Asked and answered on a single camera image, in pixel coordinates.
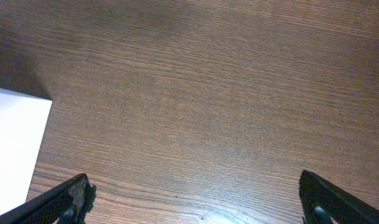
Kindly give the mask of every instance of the black plastic part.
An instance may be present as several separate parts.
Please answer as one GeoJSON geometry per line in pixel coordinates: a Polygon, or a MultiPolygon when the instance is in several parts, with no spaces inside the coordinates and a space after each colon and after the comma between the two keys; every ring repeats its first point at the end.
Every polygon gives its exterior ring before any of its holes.
{"type": "Polygon", "coordinates": [[[379,210],[306,170],[300,178],[300,199],[307,224],[327,222],[318,207],[338,223],[379,223],[379,210]]]}
{"type": "Polygon", "coordinates": [[[96,187],[90,185],[86,174],[79,174],[46,193],[0,216],[0,223],[84,223],[93,206],[96,187]]]}

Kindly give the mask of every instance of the dark wood tabletop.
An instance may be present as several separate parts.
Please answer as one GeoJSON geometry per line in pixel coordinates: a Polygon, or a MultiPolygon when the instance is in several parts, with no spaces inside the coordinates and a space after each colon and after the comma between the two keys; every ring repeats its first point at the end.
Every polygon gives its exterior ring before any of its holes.
{"type": "Polygon", "coordinates": [[[379,1],[0,0],[0,87],[87,223],[301,223],[303,169],[379,209],[379,1]]]}

